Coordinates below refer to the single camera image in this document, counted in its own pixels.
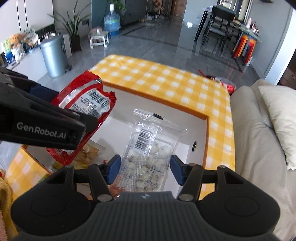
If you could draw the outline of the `grey cabinet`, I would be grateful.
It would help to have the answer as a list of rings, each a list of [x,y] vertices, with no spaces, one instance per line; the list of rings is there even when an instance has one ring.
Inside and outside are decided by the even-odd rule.
[[[123,0],[121,3],[125,6],[122,20],[124,25],[145,19],[147,13],[147,0]]]

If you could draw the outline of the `red floor rubbish bag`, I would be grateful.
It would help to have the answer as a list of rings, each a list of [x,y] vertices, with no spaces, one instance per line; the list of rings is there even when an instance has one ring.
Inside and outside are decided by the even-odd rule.
[[[206,75],[205,73],[203,73],[200,69],[198,70],[198,72],[203,76],[206,77],[208,79],[211,79],[217,83],[219,83],[221,86],[223,86],[224,88],[227,89],[229,95],[232,95],[234,93],[234,91],[236,90],[236,86],[235,84],[224,78],[224,77],[218,77],[218,76],[211,76],[211,75]]]

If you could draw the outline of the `black dining chair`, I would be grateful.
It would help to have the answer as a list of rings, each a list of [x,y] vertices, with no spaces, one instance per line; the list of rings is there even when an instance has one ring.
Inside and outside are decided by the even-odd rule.
[[[221,38],[219,48],[220,52],[222,53],[228,38],[230,24],[234,19],[234,11],[221,6],[213,6],[210,20],[202,38],[202,45],[208,41],[210,33],[214,33],[218,35],[218,39]]]

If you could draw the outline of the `orange red stacked stools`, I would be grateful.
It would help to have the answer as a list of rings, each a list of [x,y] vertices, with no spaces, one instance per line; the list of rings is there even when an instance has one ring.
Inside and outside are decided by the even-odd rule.
[[[234,49],[232,57],[234,59],[242,57],[242,64],[246,66],[250,63],[256,46],[256,40],[247,34],[241,34]]]

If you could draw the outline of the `blue water jug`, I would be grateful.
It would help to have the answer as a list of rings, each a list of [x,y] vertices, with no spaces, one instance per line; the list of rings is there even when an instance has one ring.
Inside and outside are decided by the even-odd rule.
[[[114,4],[110,4],[110,12],[104,17],[104,30],[110,36],[116,36],[120,30],[120,15],[115,12]]]

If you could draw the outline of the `plush toy bouquet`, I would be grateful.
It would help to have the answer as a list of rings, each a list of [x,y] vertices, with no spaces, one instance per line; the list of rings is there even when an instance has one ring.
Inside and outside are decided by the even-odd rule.
[[[13,34],[10,37],[10,49],[16,49],[21,45],[28,45],[29,49],[34,49],[41,44],[39,35],[36,33],[35,29],[32,27],[26,28],[20,33]]]

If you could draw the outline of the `clear bag white balls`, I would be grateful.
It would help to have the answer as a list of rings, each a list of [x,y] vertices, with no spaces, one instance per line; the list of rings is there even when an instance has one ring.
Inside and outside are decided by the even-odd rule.
[[[122,192],[158,192],[170,158],[187,129],[149,111],[135,109],[134,124],[114,184]]]

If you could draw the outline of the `large red snack bag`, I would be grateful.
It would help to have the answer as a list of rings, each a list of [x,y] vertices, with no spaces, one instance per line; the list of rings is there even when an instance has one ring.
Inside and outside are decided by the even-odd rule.
[[[85,71],[58,93],[51,104],[96,118],[95,127],[83,135],[76,150],[47,149],[47,152],[57,162],[66,166],[71,164],[79,151],[107,119],[116,104],[116,97],[114,92],[103,90],[103,83],[98,75]]]

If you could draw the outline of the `cream pillow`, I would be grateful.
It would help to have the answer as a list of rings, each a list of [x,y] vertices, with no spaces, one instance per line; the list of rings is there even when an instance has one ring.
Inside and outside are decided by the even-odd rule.
[[[273,129],[285,153],[286,167],[295,170],[295,90],[286,86],[260,86]]]

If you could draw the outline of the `small white stool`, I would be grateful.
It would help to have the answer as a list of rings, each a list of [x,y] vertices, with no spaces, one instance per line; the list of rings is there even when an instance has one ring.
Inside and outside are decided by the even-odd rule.
[[[93,49],[95,46],[103,46],[107,48],[109,45],[109,32],[104,31],[100,28],[92,29],[89,33],[90,48]]]

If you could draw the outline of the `silver trash can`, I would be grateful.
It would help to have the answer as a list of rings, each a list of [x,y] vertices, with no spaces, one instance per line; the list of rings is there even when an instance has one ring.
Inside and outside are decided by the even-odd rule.
[[[72,69],[68,62],[63,35],[44,40],[40,48],[51,78],[62,76]]]

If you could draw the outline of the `white tv console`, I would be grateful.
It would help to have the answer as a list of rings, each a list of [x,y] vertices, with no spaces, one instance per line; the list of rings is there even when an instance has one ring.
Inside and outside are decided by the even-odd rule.
[[[28,53],[20,62],[10,64],[6,68],[21,73],[36,82],[48,73],[40,47]]]

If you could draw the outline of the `orange cardboard box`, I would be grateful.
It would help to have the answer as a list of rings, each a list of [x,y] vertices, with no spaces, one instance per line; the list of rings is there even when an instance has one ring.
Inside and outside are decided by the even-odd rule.
[[[114,88],[98,80],[66,89],[59,107],[86,116],[86,132],[75,150],[29,146],[27,151],[49,171],[72,165],[100,165],[114,197],[123,191],[180,190],[182,170],[170,162],[202,164],[207,122],[189,113]]]

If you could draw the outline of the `potted long-leaf plant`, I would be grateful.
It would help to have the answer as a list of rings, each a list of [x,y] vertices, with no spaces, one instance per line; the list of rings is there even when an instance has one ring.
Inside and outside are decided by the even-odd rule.
[[[67,17],[62,16],[59,12],[56,12],[56,15],[54,14],[47,14],[51,18],[53,18],[55,21],[61,23],[62,29],[65,30],[70,39],[70,45],[71,45],[71,51],[73,53],[81,51],[81,43],[80,43],[80,35],[79,35],[79,26],[80,24],[89,18],[91,14],[87,14],[85,16],[82,16],[83,12],[91,6],[91,3],[88,3],[85,7],[78,10],[77,9],[78,1],[75,2],[73,14],[70,15],[69,11],[67,11]]]

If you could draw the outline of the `cream biscuit snack bag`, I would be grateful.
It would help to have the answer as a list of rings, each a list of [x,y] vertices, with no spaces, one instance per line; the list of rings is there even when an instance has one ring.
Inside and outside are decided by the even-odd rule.
[[[89,140],[71,162],[75,169],[87,169],[105,151],[105,147]]]

